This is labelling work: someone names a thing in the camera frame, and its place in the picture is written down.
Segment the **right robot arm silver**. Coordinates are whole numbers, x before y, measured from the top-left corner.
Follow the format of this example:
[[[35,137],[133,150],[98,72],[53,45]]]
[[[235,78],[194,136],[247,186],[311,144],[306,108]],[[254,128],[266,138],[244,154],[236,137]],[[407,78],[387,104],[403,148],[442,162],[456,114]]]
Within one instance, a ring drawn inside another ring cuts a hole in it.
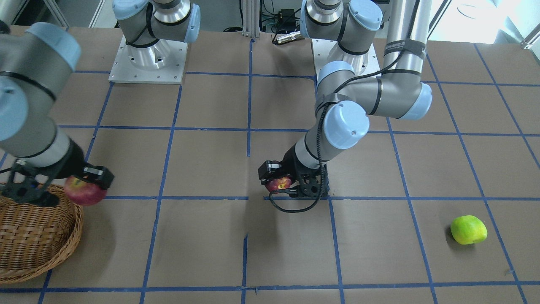
[[[197,40],[201,9],[189,0],[115,0],[123,31],[110,79],[115,82],[178,83],[187,43]],[[1,195],[19,204],[56,206],[52,181],[65,179],[75,204],[91,206],[107,194],[113,173],[85,161],[83,150],[49,116],[81,46],[64,29],[45,22],[13,36],[1,23],[1,148],[15,158]]]

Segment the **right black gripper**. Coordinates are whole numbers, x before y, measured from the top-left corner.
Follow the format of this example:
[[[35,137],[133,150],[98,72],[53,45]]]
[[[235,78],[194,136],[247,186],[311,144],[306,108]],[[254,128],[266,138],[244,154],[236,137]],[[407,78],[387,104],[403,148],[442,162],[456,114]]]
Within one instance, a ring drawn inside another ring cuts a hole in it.
[[[59,197],[48,188],[55,179],[70,176],[82,177],[83,181],[101,189],[109,189],[115,178],[107,167],[87,163],[82,148],[74,140],[69,140],[64,156],[48,167],[39,168],[18,158],[8,170],[8,180],[1,185],[1,196],[18,204],[57,206]]]

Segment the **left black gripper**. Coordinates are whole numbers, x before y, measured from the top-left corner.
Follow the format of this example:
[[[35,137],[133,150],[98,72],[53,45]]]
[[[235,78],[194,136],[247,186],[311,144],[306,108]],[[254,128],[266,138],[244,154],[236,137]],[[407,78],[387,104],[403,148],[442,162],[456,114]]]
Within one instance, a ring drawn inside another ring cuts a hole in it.
[[[291,188],[278,188],[270,191],[269,197],[277,194],[286,194],[290,198],[322,198],[327,197],[329,186],[327,174],[322,174],[319,165],[309,168],[303,165],[295,154],[295,148],[290,148],[280,161],[265,161],[258,168],[258,179],[261,183],[269,183],[271,180],[289,176],[292,183],[297,182]]]

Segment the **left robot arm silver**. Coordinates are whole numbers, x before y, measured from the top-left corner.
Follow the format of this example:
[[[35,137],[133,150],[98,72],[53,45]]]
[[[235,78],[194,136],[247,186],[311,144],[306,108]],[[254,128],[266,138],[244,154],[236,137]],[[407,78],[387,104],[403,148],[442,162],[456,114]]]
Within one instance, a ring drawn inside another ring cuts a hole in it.
[[[431,88],[421,82],[426,57],[430,0],[393,0],[383,67],[362,67],[383,23],[372,0],[305,0],[300,31],[313,40],[335,42],[319,69],[315,125],[281,161],[266,161],[258,178],[271,194],[319,198],[327,194],[326,164],[366,135],[368,117],[418,120],[432,103]]]

